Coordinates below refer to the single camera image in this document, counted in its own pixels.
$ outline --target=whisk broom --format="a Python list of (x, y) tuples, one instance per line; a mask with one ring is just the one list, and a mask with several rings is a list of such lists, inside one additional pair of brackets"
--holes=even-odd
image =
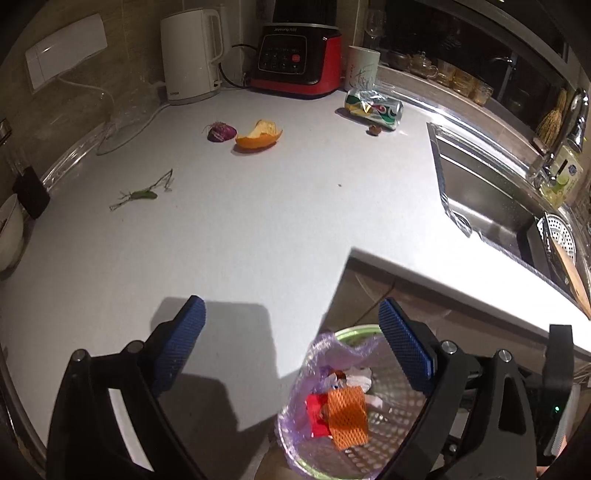
[(566, 90), (562, 89), (558, 94), (556, 106), (544, 117), (538, 128), (535, 130), (537, 137), (551, 147), (560, 132), (562, 125), (562, 115), (566, 107)]

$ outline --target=wall outlet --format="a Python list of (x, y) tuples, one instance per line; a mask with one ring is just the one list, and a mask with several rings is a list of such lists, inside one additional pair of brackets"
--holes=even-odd
[(52, 33), (25, 52), (33, 91), (105, 48), (107, 39), (99, 14)]

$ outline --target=blue gripper pad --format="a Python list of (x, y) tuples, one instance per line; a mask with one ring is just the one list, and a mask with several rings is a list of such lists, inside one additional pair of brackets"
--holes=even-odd
[(152, 393), (155, 397), (170, 390), (189, 358), (205, 325), (205, 302), (192, 295), (172, 320), (172, 331), (154, 360)]
[(411, 387), (429, 395), (433, 390), (433, 360), (415, 337), (403, 315), (396, 302), (386, 299), (379, 305), (379, 327)]

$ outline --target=orange peel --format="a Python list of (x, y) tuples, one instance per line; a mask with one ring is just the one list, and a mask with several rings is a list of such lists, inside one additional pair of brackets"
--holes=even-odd
[(268, 120), (259, 120), (255, 128), (248, 135), (237, 135), (236, 144), (247, 150), (256, 150), (257, 148), (265, 148), (273, 145), (283, 130), (277, 130), (275, 122)]

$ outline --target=white electric kettle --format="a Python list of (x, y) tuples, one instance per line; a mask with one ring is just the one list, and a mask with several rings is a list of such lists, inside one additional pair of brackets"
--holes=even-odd
[(226, 8), (195, 8), (160, 22), (162, 60), (168, 101), (197, 102), (218, 92), (217, 64), (229, 52)]

